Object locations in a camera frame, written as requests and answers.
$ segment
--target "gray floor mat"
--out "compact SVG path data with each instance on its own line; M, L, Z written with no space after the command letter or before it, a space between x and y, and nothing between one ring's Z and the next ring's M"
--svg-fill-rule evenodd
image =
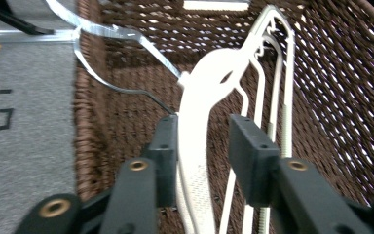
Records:
M23 6L22 18L39 26L69 28L44 4L30 2L12 5ZM0 22L0 29L11 28ZM12 109L9 127L0 130L0 233L13 233L43 198L74 192L74 67L71 45L3 45L0 51L0 109L7 110L0 126Z

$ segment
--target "brass insert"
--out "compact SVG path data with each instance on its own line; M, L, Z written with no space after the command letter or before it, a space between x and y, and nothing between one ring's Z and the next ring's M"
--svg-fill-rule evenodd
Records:
M130 164L130 169L132 171L142 171L148 167L148 164L142 160L133 161Z
M54 199L39 211L41 217L55 217L64 214L71 207L71 203L66 199Z
M299 161L295 161L295 160L290 161L290 162L288 162L288 165L291 169L296 170L296 171L303 172L303 171L308 170L308 166L306 166L306 164L301 163Z

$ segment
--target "wicker basket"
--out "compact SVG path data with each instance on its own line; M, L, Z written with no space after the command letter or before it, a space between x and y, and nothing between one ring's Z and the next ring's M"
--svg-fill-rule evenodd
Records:
M141 30L187 71L215 48L239 48L260 11L267 4L277 5L296 34L293 155L315 163L341 195L362 204L374 197L374 9L366 1L260 0L252 1L246 12L186 11L182 0L77 3L84 18ZM284 36L277 36L283 42ZM181 90L175 79L139 45L85 34L82 50L109 82L148 90L177 110ZM275 60L274 52L262 59L266 94L272 89ZM242 79L252 97L256 81L252 69ZM75 85L77 192L88 200L112 186L121 163L139 155L166 112L147 97L108 90L80 65ZM266 95L265 120L269 102ZM210 116L208 167L217 225L229 169L228 114L240 108L240 96L232 93ZM242 196L239 189L235 194ZM231 233L241 230L242 207L243 199L234 199ZM160 233L182 232L177 211L161 213Z

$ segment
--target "screw hole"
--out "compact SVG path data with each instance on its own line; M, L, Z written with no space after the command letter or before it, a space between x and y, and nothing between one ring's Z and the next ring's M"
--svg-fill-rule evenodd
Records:
M337 232L337 233L341 233L341 234L355 234L354 231L346 226L346 225L343 225L343 224L340 224L340 223L337 223L333 229Z
M144 161L134 161L130 164L130 169L133 171L142 171L148 167L148 164Z
M293 170L297 170L297 171L306 171L306 170L308 170L308 166L306 166L306 164L298 162L298 161L290 161L288 163L288 165Z
M135 226L132 223L126 223L118 229L117 234L132 234L134 231Z
M41 217L55 217L64 214L71 207L66 199L54 199L45 204L39 211Z

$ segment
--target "black mount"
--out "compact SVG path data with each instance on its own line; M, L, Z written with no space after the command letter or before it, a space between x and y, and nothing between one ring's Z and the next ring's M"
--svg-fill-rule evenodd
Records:
M157 233L157 208L175 204L176 156L177 116L169 115L141 157L121 167L113 188L86 203L71 194L49 197L16 233ZM281 159L266 134L240 115L231 115L229 159L246 201L272 208L276 233L374 233L374 202L344 199L313 164Z

